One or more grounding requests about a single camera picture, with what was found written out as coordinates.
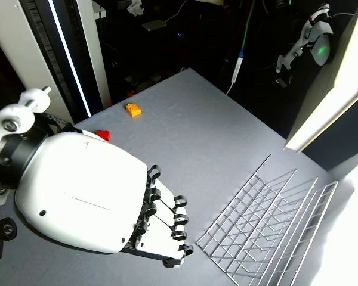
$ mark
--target table surface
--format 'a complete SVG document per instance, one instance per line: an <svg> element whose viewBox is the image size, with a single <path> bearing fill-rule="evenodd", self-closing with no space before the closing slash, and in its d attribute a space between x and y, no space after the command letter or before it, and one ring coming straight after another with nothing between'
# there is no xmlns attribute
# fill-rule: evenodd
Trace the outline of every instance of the table surface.
<svg viewBox="0 0 358 286"><path fill-rule="evenodd" d="M143 113L130 117L124 109L130 102L137 103ZM320 178L316 187L332 181L304 154L284 151L281 136L191 69L77 127L109 130L111 143L148 166L160 165L161 181L175 195L188 198L187 243L194 243L206 231L269 154L272 157L261 172L264 179L297 167L293 184L315 176ZM184 265L167 269L157 260L125 253L87 253L48 241L21 222L13 194L0 207L3 217L16 221L18 236L5 243L0 286L234 285L195 244L195 252Z"/></svg>

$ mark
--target metal wire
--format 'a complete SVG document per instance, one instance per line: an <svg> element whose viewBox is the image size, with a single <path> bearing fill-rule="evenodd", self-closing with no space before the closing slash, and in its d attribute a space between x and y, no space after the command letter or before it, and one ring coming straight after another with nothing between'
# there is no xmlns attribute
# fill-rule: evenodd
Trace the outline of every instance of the metal wire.
<svg viewBox="0 0 358 286"><path fill-rule="evenodd" d="M265 182L258 172L268 159L197 241L236 285L292 285L338 184L287 188L297 170Z"/></svg>

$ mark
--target white light strip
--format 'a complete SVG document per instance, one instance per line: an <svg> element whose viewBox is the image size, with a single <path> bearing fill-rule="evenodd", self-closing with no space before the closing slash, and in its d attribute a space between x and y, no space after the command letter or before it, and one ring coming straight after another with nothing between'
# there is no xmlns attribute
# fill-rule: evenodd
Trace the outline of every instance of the white light strip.
<svg viewBox="0 0 358 286"><path fill-rule="evenodd" d="M72 57L70 56L69 49L67 48L67 45L66 45L65 37L64 37L64 34L62 32L62 29L61 29L60 21L58 20L58 17L57 17L57 12L55 11L55 8L54 8L53 0L48 0L48 2L49 2L49 6L51 8L51 11L52 11L52 15L53 15L53 18L54 18L54 21L55 21L55 25L57 26L58 33L60 34L62 45L64 46L64 50L65 50L65 53L66 53L67 60L68 60L68 62L70 64L70 68L72 69L73 76L74 76L74 78L76 80L79 93L81 95L82 101L84 102L84 106L85 106L85 109L86 109L86 111L88 113L88 116L91 117L91 113L90 113L90 110L89 110L89 107L88 107L88 103L86 102L84 92L82 91L81 84L79 83L79 79L78 79L78 76L77 76L76 69L74 68L74 65L73 65Z"/></svg>

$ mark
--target wire rack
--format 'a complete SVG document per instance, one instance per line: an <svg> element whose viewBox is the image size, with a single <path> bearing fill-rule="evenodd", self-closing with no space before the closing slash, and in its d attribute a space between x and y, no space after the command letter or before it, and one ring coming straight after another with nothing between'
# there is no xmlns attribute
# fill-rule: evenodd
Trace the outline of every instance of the wire rack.
<svg viewBox="0 0 358 286"><path fill-rule="evenodd" d="M266 182L269 158L197 241L236 285L293 285L338 184L287 188L297 169Z"/></svg>

